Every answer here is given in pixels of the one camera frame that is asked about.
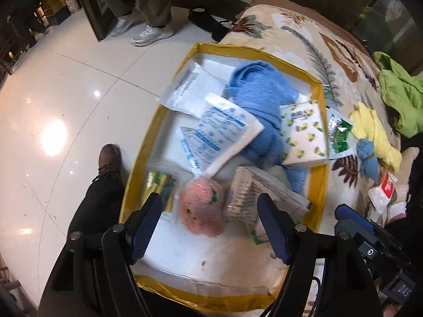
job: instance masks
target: sneaker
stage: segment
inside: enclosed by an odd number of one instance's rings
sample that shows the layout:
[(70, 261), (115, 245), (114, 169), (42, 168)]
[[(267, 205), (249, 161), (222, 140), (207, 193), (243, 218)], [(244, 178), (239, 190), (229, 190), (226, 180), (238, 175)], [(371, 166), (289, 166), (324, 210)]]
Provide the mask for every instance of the sneaker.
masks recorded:
[(134, 8), (131, 14), (122, 15), (118, 17), (118, 22), (111, 31), (112, 37), (121, 35), (122, 33), (129, 30), (132, 26), (140, 24), (144, 21), (144, 17), (139, 10)]
[(111, 178), (115, 181), (122, 183), (121, 178), (121, 153), (115, 144), (106, 144), (100, 151), (99, 156), (99, 174), (93, 180), (99, 178)]
[(142, 31), (139, 36), (133, 37), (131, 43), (135, 46), (147, 46), (158, 40), (172, 37), (174, 34), (175, 33), (169, 24), (161, 29), (158, 27), (147, 26), (147, 28)]

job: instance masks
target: pink plush toy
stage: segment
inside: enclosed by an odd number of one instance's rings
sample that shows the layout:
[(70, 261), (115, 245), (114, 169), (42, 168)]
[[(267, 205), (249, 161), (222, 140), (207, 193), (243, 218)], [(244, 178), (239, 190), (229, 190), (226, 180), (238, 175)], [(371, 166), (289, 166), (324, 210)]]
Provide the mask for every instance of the pink plush toy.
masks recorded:
[(179, 215), (185, 227), (195, 235), (216, 237), (225, 228), (223, 191), (210, 179), (191, 180), (179, 196)]

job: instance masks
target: tile floor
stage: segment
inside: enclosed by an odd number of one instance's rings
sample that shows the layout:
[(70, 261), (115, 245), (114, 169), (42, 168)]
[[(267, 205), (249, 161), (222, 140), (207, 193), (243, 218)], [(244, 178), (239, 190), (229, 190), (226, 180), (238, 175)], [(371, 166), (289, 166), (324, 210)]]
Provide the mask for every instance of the tile floor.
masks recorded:
[(130, 171), (157, 97), (210, 35), (173, 8), (177, 34), (136, 48), (145, 25), (97, 42), (84, 11), (50, 28), (0, 89), (0, 252), (37, 306), (91, 180), (99, 150)]

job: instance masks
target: white sneaker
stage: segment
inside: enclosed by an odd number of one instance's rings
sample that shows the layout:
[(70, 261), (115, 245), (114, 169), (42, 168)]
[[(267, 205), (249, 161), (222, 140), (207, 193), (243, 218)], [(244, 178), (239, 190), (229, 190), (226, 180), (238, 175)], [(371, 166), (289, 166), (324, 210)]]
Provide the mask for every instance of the white sneaker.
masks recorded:
[(147, 46), (158, 40), (172, 37), (174, 34), (175, 33), (169, 24), (161, 29), (158, 27), (147, 26), (147, 28), (142, 31), (139, 36), (133, 37), (131, 43), (135, 46)]
[(111, 31), (111, 36), (116, 37), (129, 30), (132, 26), (140, 24), (144, 21), (144, 17), (139, 10), (134, 8), (131, 14), (118, 17), (118, 22)]

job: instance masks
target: green garment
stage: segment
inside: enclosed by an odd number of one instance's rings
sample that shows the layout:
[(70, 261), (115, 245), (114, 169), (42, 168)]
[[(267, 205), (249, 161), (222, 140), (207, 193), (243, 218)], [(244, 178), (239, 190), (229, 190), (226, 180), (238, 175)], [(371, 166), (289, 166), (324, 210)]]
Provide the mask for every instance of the green garment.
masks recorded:
[(411, 77), (383, 52), (375, 52), (373, 59), (381, 70), (382, 99), (399, 113), (394, 121), (396, 129), (408, 138), (423, 132), (423, 77)]

